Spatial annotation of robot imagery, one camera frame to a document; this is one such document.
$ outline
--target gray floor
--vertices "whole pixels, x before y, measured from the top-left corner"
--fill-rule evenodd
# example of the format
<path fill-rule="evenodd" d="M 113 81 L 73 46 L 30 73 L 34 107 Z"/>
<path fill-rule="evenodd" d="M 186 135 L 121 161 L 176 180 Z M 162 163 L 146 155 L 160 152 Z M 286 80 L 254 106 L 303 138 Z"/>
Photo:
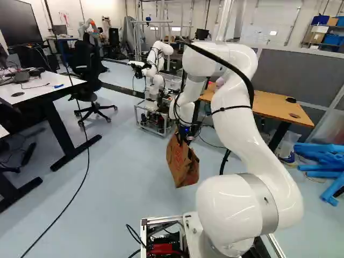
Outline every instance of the gray floor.
<path fill-rule="evenodd" d="M 102 75 L 107 77 L 103 81 L 116 80 L 124 87 L 131 80 L 122 78 L 124 72 L 120 67 L 108 67 L 111 72 Z M 174 188 L 165 158 L 168 139 L 136 127 L 133 105 L 139 99 L 108 89 L 97 94 L 99 102 L 113 103 L 119 110 L 104 111 L 112 118 L 110 124 L 95 116 L 86 122 L 89 137 L 98 133 L 103 136 L 90 148 L 90 174 L 72 205 L 27 257 L 128 257 L 138 249 L 138 244 L 127 232 L 126 223 L 138 230 L 143 217 L 176 215 L 195 209 L 197 184 Z M 55 105 L 74 144 L 82 143 L 84 134 L 73 114 L 76 103 L 65 97 Z M 48 124 L 38 127 L 45 127 L 46 131 L 37 136 L 38 145 L 30 163 L 20 175 L 6 176 L 17 186 L 36 176 L 44 182 L 0 214 L 0 257 L 20 257 L 68 203 L 85 173 L 86 153 L 51 172 L 49 166 L 62 156 L 62 151 Z M 221 146 L 211 128 L 203 128 L 202 138 Z M 27 140 L 25 146 L 33 140 Z M 20 137 L 13 141 L 13 145 L 20 144 Z M 217 175 L 224 150 L 199 140 L 192 147 L 200 158 L 199 181 Z M 20 155 L 13 157 L 11 164 L 19 158 Z M 225 174 L 243 171 L 240 160 L 230 157 Z M 304 196 L 305 216 L 298 225 L 275 233 L 282 249 L 287 257 L 342 257 L 344 199 L 338 207 L 323 203 L 319 195 L 330 182 L 312 182 L 295 169 L 289 171 Z"/>

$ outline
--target black strap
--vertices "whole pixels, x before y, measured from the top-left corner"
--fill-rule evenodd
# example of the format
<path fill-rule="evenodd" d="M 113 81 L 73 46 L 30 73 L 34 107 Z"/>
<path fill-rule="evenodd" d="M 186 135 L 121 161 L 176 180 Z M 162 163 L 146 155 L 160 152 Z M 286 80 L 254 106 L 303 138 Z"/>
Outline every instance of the black strap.
<path fill-rule="evenodd" d="M 251 107 L 250 107 L 250 106 L 229 106 L 229 107 L 221 107 L 220 109 L 215 110 L 214 112 L 212 112 L 211 115 L 214 115 L 214 114 L 216 114 L 217 112 L 222 112 L 222 111 L 225 111 L 225 110 L 228 110 L 228 109 L 238 109 L 238 108 L 247 108 L 247 109 L 250 109 Z"/>

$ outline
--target blue storage bin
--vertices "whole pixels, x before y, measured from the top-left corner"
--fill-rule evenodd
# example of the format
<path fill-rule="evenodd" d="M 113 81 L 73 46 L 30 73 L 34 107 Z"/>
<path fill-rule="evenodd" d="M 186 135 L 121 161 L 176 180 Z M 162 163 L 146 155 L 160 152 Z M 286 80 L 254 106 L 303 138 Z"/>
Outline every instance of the blue storage bin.
<path fill-rule="evenodd" d="M 314 16 L 311 25 L 327 24 L 328 19 L 329 19 L 328 15 Z"/>
<path fill-rule="evenodd" d="M 336 18 L 338 18 L 337 26 L 344 26 L 344 16 L 337 16 Z"/>
<path fill-rule="evenodd" d="M 325 35 L 324 42 L 325 44 L 337 45 L 339 46 L 343 37 L 333 34 Z"/>

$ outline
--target white desk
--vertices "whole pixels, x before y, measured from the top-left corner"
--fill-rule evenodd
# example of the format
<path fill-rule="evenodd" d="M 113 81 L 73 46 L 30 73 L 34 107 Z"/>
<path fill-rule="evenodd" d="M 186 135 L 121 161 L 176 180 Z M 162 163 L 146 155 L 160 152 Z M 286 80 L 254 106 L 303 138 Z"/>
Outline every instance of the white desk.
<path fill-rule="evenodd" d="M 71 78 L 71 80 L 73 82 L 73 85 L 78 85 L 85 82 L 76 78 Z M 31 87 L 41 86 L 47 83 L 49 83 L 49 85 L 44 87 L 27 89 Z M 64 86 L 57 89 L 54 88 L 55 85 L 60 84 L 64 84 Z M 71 87 L 71 83 L 68 76 L 45 71 L 41 74 L 41 79 L 33 79 L 29 82 L 22 83 L 21 85 L 19 83 L 11 83 L 0 86 L 0 101 L 4 104 L 13 106 L 29 99 L 40 97 L 45 94 L 53 93 L 55 91 L 69 87 Z M 13 94 L 18 92 L 23 92 L 24 94 L 18 97 L 12 97 Z"/>
<path fill-rule="evenodd" d="M 22 89 L 20 84 L 14 83 L 0 86 L 0 101 L 6 105 L 9 105 L 10 107 L 15 107 L 16 105 L 42 106 L 50 127 L 64 152 L 64 156 L 51 165 L 50 168 L 52 171 L 57 171 L 102 138 L 102 136 L 98 134 L 80 146 L 74 147 L 65 125 L 63 124 L 61 117 L 59 116 L 59 113 L 57 112 L 53 103 L 53 101 L 56 99 L 76 92 L 77 90 L 72 88 L 81 87 L 80 84 L 84 83 L 85 81 L 72 78 L 72 82 L 74 86 L 71 85 L 68 76 L 46 71 L 41 74 L 41 79 L 35 79 L 26 83 L 22 83 L 24 89 Z M 41 86 L 46 83 L 49 83 L 49 85 L 39 88 L 25 89 Z M 64 84 L 64 86 L 57 89 L 54 88 L 54 85 L 60 84 Z M 24 94 L 18 97 L 12 96 L 18 92 L 23 92 Z M 8 134 L 6 130 L 3 130 L 3 128 L 0 128 L 0 136 L 5 136 L 6 133 Z M 36 177 L 32 181 L 23 185 L 21 188 L 17 189 L 0 171 L 0 194 L 4 197 L 4 199 L 0 202 L 0 213 L 11 206 L 14 202 L 25 196 L 31 190 L 39 186 L 41 183 L 42 179 L 40 177 Z"/>

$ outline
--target window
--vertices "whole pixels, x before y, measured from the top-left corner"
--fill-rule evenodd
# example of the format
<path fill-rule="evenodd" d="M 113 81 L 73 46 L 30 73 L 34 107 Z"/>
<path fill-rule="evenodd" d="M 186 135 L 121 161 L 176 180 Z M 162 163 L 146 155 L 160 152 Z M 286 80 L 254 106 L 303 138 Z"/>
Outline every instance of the window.
<path fill-rule="evenodd" d="M 181 31 L 180 27 L 171 27 L 172 31 Z"/>

